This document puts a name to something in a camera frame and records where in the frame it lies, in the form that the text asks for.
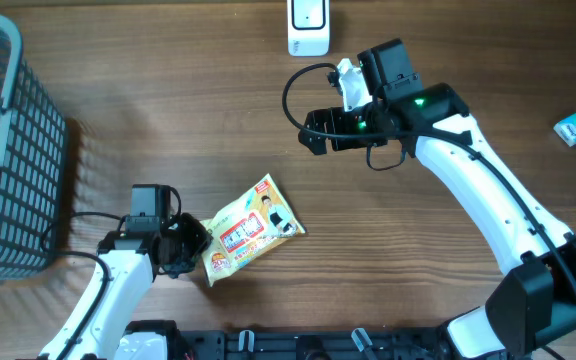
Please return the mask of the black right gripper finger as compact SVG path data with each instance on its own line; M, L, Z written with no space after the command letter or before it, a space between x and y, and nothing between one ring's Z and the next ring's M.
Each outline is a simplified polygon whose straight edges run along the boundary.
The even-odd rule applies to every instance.
M302 129L298 133L298 141L305 146L313 155L326 155L327 136L325 133Z
M335 131L342 115L341 107L313 110L307 114L304 126L313 131Z

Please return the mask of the yellow wet wipes pack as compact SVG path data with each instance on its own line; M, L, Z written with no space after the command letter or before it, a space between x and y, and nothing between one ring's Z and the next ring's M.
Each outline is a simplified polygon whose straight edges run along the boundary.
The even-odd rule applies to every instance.
M201 255L210 287L285 241L306 233L269 174L201 224L212 236Z

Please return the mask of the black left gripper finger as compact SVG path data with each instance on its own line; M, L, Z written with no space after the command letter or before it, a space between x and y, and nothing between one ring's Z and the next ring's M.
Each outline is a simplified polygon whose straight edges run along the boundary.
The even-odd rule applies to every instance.
M189 213L180 216L180 233L188 255L201 255L211 244L212 236L202 223Z
M193 260L178 260L165 265L165 273L170 278L178 278L182 274L191 273L195 270L196 263Z

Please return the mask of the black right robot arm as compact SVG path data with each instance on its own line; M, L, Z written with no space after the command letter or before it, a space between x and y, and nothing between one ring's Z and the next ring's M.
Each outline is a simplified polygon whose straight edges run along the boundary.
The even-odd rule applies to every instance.
M398 39L328 64L327 79L343 103L311 111L300 143L323 155L399 142L457 199L502 272L482 306L439 328L435 357L519 359L575 331L576 234L504 164L457 92L424 86Z

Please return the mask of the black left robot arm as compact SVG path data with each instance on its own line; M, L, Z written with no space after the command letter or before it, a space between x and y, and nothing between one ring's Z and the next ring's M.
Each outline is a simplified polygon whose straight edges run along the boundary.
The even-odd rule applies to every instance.
M135 185L131 212L102 240L95 274L62 332L49 342L42 359L110 359L139 301L158 275L176 278L194 270L210 236L187 213L169 210L178 198L167 185Z

